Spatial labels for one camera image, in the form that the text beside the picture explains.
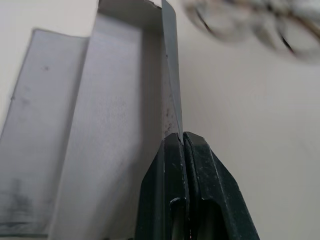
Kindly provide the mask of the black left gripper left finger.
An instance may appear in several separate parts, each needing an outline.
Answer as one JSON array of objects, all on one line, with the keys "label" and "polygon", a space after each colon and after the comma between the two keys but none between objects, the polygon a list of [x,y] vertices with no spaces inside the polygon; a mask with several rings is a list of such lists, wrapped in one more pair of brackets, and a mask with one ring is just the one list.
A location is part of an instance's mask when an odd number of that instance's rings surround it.
[{"label": "black left gripper left finger", "polygon": [[184,146],[171,133],[142,180],[135,240],[188,240],[189,205]]}]

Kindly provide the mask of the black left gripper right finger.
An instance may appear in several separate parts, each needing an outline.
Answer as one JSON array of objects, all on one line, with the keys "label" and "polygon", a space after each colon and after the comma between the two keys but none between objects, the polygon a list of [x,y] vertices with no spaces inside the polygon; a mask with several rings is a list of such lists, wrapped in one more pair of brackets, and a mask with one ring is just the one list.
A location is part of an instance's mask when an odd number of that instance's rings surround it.
[{"label": "black left gripper right finger", "polygon": [[184,132],[191,240],[258,240],[240,188],[206,140]]}]

